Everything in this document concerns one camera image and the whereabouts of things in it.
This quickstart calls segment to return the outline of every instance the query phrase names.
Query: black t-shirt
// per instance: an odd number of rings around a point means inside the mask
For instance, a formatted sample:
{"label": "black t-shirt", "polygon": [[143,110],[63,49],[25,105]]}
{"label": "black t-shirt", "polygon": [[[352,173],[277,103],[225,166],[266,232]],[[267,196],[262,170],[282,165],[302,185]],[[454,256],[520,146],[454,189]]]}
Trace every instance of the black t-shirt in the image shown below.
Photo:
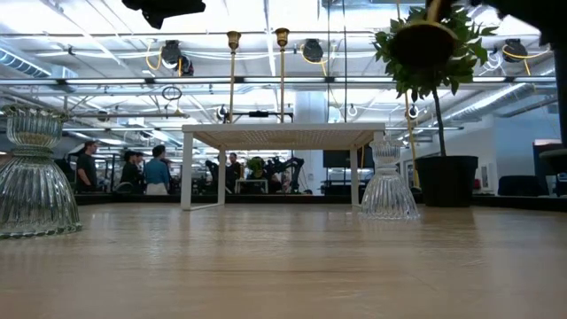
{"label": "black t-shirt", "polygon": [[[79,177],[79,169],[85,171],[85,175],[89,178],[90,186],[87,186]],[[77,160],[77,190],[78,191],[94,191],[97,188],[97,167],[95,159],[88,154],[81,154]]]}
{"label": "black t-shirt", "polygon": [[124,168],[122,169],[122,177],[120,178],[121,183],[132,183],[132,184],[139,184],[143,180],[140,171],[138,170],[138,166],[127,162],[124,164]]}
{"label": "black t-shirt", "polygon": [[228,171],[230,172],[230,174],[233,174],[233,175],[234,175],[234,178],[235,178],[235,179],[239,179],[240,177],[242,177],[242,176],[240,175],[240,173],[241,173],[240,167],[241,167],[241,165],[240,165],[240,163],[238,163],[238,162],[235,162],[234,164],[231,164],[231,165],[229,166]]}

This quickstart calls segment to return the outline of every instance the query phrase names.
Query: wooden table surface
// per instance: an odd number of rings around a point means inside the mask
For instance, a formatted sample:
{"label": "wooden table surface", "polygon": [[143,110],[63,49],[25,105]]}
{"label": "wooden table surface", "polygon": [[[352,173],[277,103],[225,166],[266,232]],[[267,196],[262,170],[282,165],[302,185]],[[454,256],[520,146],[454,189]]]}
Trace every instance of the wooden table surface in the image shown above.
{"label": "wooden table surface", "polygon": [[567,318],[567,214],[420,207],[82,206],[0,241],[2,318]]}

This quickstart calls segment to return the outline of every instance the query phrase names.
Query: black plant pot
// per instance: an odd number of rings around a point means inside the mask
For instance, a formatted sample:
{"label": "black plant pot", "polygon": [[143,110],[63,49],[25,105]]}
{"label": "black plant pot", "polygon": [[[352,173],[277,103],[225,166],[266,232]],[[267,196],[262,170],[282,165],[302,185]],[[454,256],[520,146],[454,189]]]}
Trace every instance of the black plant pot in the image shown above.
{"label": "black plant pot", "polygon": [[468,207],[472,199],[478,157],[433,156],[416,159],[423,201],[427,206]]}

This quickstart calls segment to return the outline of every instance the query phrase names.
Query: plant stem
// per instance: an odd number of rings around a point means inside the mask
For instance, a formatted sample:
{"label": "plant stem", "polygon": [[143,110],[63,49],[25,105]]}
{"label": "plant stem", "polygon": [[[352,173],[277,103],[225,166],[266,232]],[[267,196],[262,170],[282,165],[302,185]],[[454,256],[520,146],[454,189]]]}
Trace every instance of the plant stem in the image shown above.
{"label": "plant stem", "polygon": [[439,105],[439,96],[437,95],[437,88],[433,87],[431,90],[433,99],[435,100],[435,115],[437,116],[437,125],[439,126],[439,145],[441,146],[441,156],[447,155],[445,149],[445,131],[443,128],[443,115],[441,115],[441,106]]}

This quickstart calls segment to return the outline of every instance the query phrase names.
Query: blue shirt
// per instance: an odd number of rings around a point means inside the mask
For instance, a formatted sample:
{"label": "blue shirt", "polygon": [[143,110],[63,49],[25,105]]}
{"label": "blue shirt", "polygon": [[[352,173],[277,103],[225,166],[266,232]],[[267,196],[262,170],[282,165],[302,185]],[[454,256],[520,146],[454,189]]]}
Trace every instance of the blue shirt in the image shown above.
{"label": "blue shirt", "polygon": [[145,182],[148,184],[164,183],[169,185],[169,168],[159,159],[151,159],[144,166]]}

